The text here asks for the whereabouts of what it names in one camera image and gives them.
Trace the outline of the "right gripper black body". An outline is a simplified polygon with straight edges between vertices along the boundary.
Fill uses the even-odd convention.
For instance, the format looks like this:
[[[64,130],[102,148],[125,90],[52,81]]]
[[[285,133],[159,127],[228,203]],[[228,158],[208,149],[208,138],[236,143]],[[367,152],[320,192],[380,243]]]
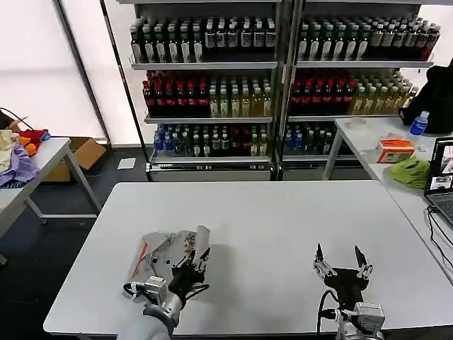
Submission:
[[[333,268],[336,274],[326,275],[323,282],[337,293],[340,304],[364,302],[362,291],[367,288],[367,279],[359,271],[349,268]]]

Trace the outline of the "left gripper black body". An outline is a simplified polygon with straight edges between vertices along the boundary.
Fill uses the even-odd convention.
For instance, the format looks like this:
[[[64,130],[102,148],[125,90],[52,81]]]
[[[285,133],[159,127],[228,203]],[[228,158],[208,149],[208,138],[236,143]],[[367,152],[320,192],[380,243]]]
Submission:
[[[198,273],[194,266],[172,273],[173,279],[168,289],[177,295],[182,303],[206,290],[205,273]]]

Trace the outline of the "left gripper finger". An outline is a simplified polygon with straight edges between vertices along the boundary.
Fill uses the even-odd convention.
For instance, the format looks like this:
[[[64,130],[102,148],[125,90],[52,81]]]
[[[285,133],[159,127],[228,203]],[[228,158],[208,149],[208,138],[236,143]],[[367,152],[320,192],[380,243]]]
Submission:
[[[207,261],[209,260],[210,247],[195,260],[195,269],[198,273],[204,273],[206,271]]]
[[[177,264],[173,265],[172,271],[180,271],[193,266],[194,255],[184,256]]]

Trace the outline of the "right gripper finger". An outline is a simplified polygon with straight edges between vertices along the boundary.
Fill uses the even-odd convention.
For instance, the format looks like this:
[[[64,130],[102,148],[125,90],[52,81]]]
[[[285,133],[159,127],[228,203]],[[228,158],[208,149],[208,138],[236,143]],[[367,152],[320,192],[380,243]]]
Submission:
[[[313,268],[320,278],[337,276],[337,272],[324,261],[321,245],[317,245]]]
[[[355,245],[354,250],[358,265],[356,276],[360,279],[368,281],[373,272],[374,266],[367,262],[364,253],[359,249],[357,245]]]

